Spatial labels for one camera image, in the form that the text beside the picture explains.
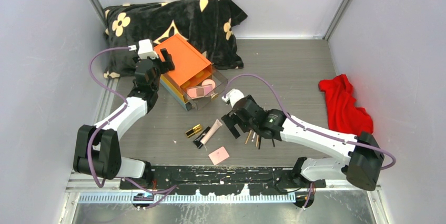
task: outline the pink card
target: pink card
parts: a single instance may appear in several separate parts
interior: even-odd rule
[[[221,163],[223,160],[229,157],[228,152],[224,147],[217,149],[216,151],[209,154],[209,158],[214,165]]]

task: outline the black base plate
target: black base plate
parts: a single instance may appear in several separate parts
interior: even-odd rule
[[[179,195],[195,195],[196,190],[202,195],[237,195],[245,184],[250,195],[284,195],[287,190],[299,189],[291,179],[291,170],[292,167],[152,166],[155,189],[176,185],[173,193]],[[125,181],[121,181],[119,187],[137,189]],[[325,180],[316,181],[315,187],[325,188]]]

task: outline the orange lid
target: orange lid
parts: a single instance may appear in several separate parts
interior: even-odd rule
[[[189,84],[192,84],[191,86],[198,85],[203,77],[211,74],[206,69],[211,65],[211,62],[182,38],[180,34],[175,34],[154,48],[163,61],[164,58],[160,51],[164,48],[172,55],[172,61],[175,65],[175,70],[171,70],[166,74],[178,86],[186,88],[186,86],[183,86],[184,84],[188,86]]]

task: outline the orange box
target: orange box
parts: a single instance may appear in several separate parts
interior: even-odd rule
[[[160,51],[164,48],[172,55],[175,65],[175,70],[165,73],[164,76],[179,92],[185,93],[188,87],[198,86],[211,76],[212,63],[179,34],[175,34],[154,48],[161,60],[164,58]]]
[[[170,90],[172,90],[172,92],[180,99],[180,100],[182,100],[183,101],[183,103],[187,103],[188,102],[188,100],[186,99],[186,97],[184,97],[184,94],[182,94],[180,91],[178,91],[174,86],[173,86],[173,84],[164,76],[164,75],[161,75],[161,77],[160,77],[160,80],[162,80],[165,84],[166,84],[166,86],[170,89]]]

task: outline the cable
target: cable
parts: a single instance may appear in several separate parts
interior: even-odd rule
[[[302,206],[302,209],[305,210],[305,207],[307,206],[308,202],[310,201],[310,197],[311,197],[311,192],[313,191],[313,187],[315,186],[314,182],[311,182],[310,184],[310,188],[308,188],[308,195],[307,195],[307,200],[305,200],[305,203]]]
[[[125,110],[125,109],[127,108],[127,106],[128,106],[128,102],[127,102],[127,99],[126,99],[123,95],[121,95],[120,93],[118,93],[117,91],[115,91],[115,90],[113,90],[113,89],[111,89],[111,88],[108,88],[106,85],[102,84],[102,83],[95,77],[95,75],[93,74],[92,65],[93,65],[93,61],[94,61],[98,56],[102,55],[103,53],[110,52],[110,51],[112,51],[112,50],[124,50],[124,49],[130,50],[129,47],[115,47],[115,48],[104,49],[104,50],[102,50],[101,52],[97,53],[97,54],[90,60],[90,64],[89,64],[89,66],[88,66],[88,71],[89,71],[90,76],[92,77],[92,79],[93,79],[98,85],[100,85],[102,88],[105,88],[107,91],[109,91],[109,92],[111,92],[111,93],[117,95],[118,97],[120,97],[120,98],[124,101],[124,103],[125,103],[125,106],[124,106],[121,110],[119,110],[116,114],[114,114],[113,116],[111,116],[111,117],[109,118],[108,121],[104,122],[103,124],[101,124],[99,127],[96,128],[96,130],[93,132],[92,136],[90,137],[90,140],[88,141],[88,146],[87,146],[87,159],[88,159],[88,165],[89,165],[89,167],[90,167],[90,172],[92,173],[93,179],[94,179],[96,185],[97,185],[99,188],[102,188],[102,187],[104,186],[105,179],[103,179],[102,182],[99,182],[99,179],[98,179],[98,177],[97,177],[96,171],[95,171],[94,166],[93,166],[93,159],[92,159],[93,140],[95,139],[96,135],[99,133],[99,131],[100,131],[102,128],[104,128],[107,124],[110,123],[110,121],[114,120],[116,117],[118,117],[120,114],[122,114],[122,112],[124,112],[124,110]],[[170,194],[170,193],[177,187],[176,185],[174,185],[174,186],[170,187],[170,188],[167,189],[167,190],[162,190],[162,191],[151,191],[151,190],[147,190],[146,188],[140,186],[138,183],[134,182],[134,181],[133,181],[132,179],[130,179],[130,178],[123,178],[123,179],[129,181],[130,183],[132,183],[134,186],[138,187],[139,189],[141,189],[141,190],[143,190],[143,191],[146,191],[146,192],[148,192],[148,193],[151,193],[151,194],[163,194],[163,193],[166,193],[166,194],[165,194],[159,201],[157,201],[157,202],[151,204],[151,205],[150,205],[149,207],[147,207],[147,208],[152,208],[152,207],[158,205],[162,200],[164,200],[164,199],[167,197],[167,195],[169,195],[169,194]]]
[[[143,190],[143,191],[146,191],[146,192],[148,192],[148,193],[150,193],[150,194],[164,194],[164,193],[166,193],[166,192],[170,192],[171,190],[174,190],[174,189],[177,187],[177,185],[173,185],[172,187],[170,187],[169,189],[166,189],[166,190],[162,190],[162,191],[151,191],[151,190],[148,190],[148,189],[146,189],[146,188],[140,186],[137,182],[135,182],[135,181],[134,181],[133,179],[131,179],[131,178],[123,178],[123,179],[129,181],[131,184],[133,184],[134,186],[136,186],[138,189]]]
[[[286,191],[287,193],[290,193],[290,192],[296,192],[296,191],[298,191],[298,190],[300,190],[300,189],[302,189],[302,187],[301,188],[298,188],[298,189],[296,189],[296,190],[293,190],[293,191]]]
[[[96,128],[96,130],[93,132],[92,136],[90,137],[90,140],[88,141],[88,146],[87,146],[87,159],[88,159],[88,166],[90,167],[90,172],[92,173],[93,176],[93,180],[95,181],[96,185],[99,188],[104,187],[104,183],[105,183],[105,179],[102,180],[102,182],[99,182],[99,179],[97,177],[95,168],[93,166],[93,159],[92,159],[92,147],[93,147],[93,140],[95,139],[96,135],[99,133],[99,131],[104,128],[110,121],[112,121],[113,119],[115,119],[116,117],[118,117],[120,114],[122,114],[122,112],[124,112],[124,110],[127,108],[128,106],[128,102],[127,99],[121,95],[120,93],[118,93],[117,91],[108,88],[106,85],[102,84],[93,74],[93,70],[92,70],[92,65],[93,65],[93,61],[100,55],[102,55],[103,53],[106,52],[111,52],[112,50],[124,50],[127,49],[129,50],[129,47],[115,47],[115,48],[109,48],[109,49],[104,49],[101,52],[99,52],[98,54],[96,54],[91,60],[90,60],[90,64],[88,66],[88,72],[90,73],[90,76],[92,77],[92,79],[98,84],[100,85],[102,88],[106,89],[107,91],[119,96],[121,99],[124,100],[125,102],[125,106],[118,111],[116,114],[114,114],[110,120],[104,122],[103,124],[101,124],[99,127]]]
[[[342,138],[338,138],[338,137],[330,136],[330,135],[327,135],[327,134],[325,134],[325,133],[323,133],[323,132],[319,132],[319,131],[317,131],[317,130],[315,130],[315,129],[312,129],[312,128],[305,128],[305,126],[304,126],[303,124],[300,124],[300,123],[298,123],[297,121],[295,121],[295,120],[290,116],[290,114],[286,111],[285,107],[284,107],[283,104],[282,104],[282,101],[281,101],[280,98],[279,98],[279,95],[278,95],[277,92],[273,89],[273,87],[272,87],[272,86],[271,86],[265,79],[263,79],[262,77],[258,76],[257,74],[243,73],[243,74],[239,74],[239,75],[233,77],[230,81],[228,81],[228,84],[226,85],[225,91],[223,92],[224,97],[226,97],[226,93],[228,92],[229,87],[231,86],[231,83],[232,83],[235,79],[237,79],[237,78],[239,78],[239,77],[243,77],[243,76],[251,76],[251,77],[257,78],[257,79],[259,79],[260,81],[262,81],[263,83],[265,83],[265,85],[267,85],[267,86],[269,87],[269,89],[271,90],[272,94],[273,94],[274,97],[276,98],[277,103],[279,104],[279,107],[280,107],[280,109],[282,109],[282,111],[283,111],[283,113],[285,114],[285,116],[286,116],[290,121],[292,121],[294,124],[296,124],[298,127],[301,127],[301,128],[303,128],[303,129],[305,129],[305,130],[307,130],[307,131],[309,131],[309,132],[315,133],[315,134],[320,135],[320,136],[324,136],[324,137],[326,137],[326,138],[329,138],[329,139],[332,139],[332,140],[335,140],[335,141],[339,141],[339,142],[342,142],[342,143],[345,143],[345,144],[351,144],[351,145],[359,146],[359,147],[366,148],[366,149],[371,149],[371,150],[374,150],[374,151],[377,151],[377,152],[379,152],[379,153],[383,153],[383,154],[389,156],[389,157],[392,159],[392,162],[391,162],[390,164],[386,165],[386,166],[381,167],[381,170],[388,169],[388,168],[394,166],[395,163],[397,162],[396,157],[395,157],[392,153],[388,152],[387,150],[380,149],[380,148],[377,148],[377,147],[374,147],[374,146],[370,146],[370,145],[367,145],[367,144],[363,144],[363,143],[360,143],[360,142],[345,141],[345,140],[342,139]]]

